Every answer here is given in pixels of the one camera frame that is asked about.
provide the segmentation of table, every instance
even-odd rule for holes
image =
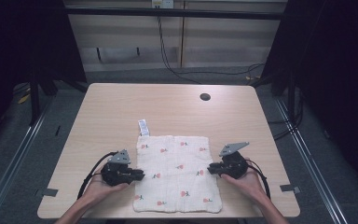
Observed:
[[[202,93],[211,96],[200,99]],[[76,200],[92,166],[110,151],[126,148],[135,168],[138,120],[145,119],[151,135],[206,136],[214,161],[227,143],[249,141],[241,155],[255,161],[268,178],[271,198],[286,217],[299,215],[296,196],[282,192],[290,184],[281,157],[258,101],[248,86],[174,84],[92,84],[79,109],[49,189],[38,209],[42,218],[60,217]],[[260,211],[225,180],[218,178],[223,209],[211,213],[136,213],[132,209],[134,185],[113,194],[89,210],[93,218],[229,218],[260,217]]]

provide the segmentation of gray floor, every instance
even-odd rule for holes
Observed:
[[[187,68],[181,71],[211,71],[235,73],[245,67]],[[252,77],[259,74],[254,71]],[[237,76],[213,73],[182,75],[202,84],[246,85],[248,74]],[[131,82],[131,83],[185,83],[191,81],[173,75],[167,69],[147,69],[115,72],[88,73],[92,82]],[[54,167],[60,157],[66,138],[76,118],[84,93],[73,90],[64,83],[57,83],[59,92],[53,99],[51,109],[35,138],[20,171],[0,207],[0,223],[52,223],[37,216],[41,198],[35,196],[38,189],[45,189]],[[269,85],[256,89],[267,120],[281,120],[275,97],[270,94]],[[17,104],[17,95],[7,111],[0,129],[0,177],[13,157],[21,139],[28,129],[31,117],[30,101]],[[272,134],[285,130],[284,124],[271,124]],[[304,106],[304,118],[299,126],[313,158],[316,160],[324,178],[336,196],[349,223],[358,223],[358,174],[342,158],[339,148],[324,136],[324,128],[311,110]],[[290,135],[276,142],[283,164],[293,186],[300,187],[296,195],[301,214],[289,218],[291,223],[334,223],[324,201],[310,178]],[[263,218],[247,219],[248,223],[265,223]],[[82,220],[81,223],[104,223],[104,220]]]

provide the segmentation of human hand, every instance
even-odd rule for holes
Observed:
[[[91,206],[101,202],[104,198],[106,198],[109,194],[121,191],[129,186],[127,183],[122,183],[116,186],[109,186],[103,181],[103,177],[100,175],[103,167],[100,167],[94,175],[94,177],[89,182],[89,185],[86,188],[82,198],[88,199],[91,203]]]
[[[261,187],[260,180],[258,179],[257,172],[253,169],[248,168],[246,173],[238,179],[235,179],[229,175],[222,174],[221,177],[228,183],[236,186],[245,196],[249,197],[253,201],[260,195],[265,194]]]

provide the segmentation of person's left hand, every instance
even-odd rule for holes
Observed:
[[[95,174],[100,174],[103,167],[100,167]],[[103,181],[103,177],[101,175],[94,175],[94,177],[89,182],[89,185],[86,188],[82,198],[88,199],[91,203],[91,206],[99,203],[104,198],[106,198],[109,194],[121,191],[127,188],[129,184],[123,183],[116,186],[109,186]]]

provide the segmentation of electrical outlet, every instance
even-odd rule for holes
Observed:
[[[152,8],[162,8],[162,0],[152,0]]]
[[[173,8],[173,0],[162,0],[163,8]]]

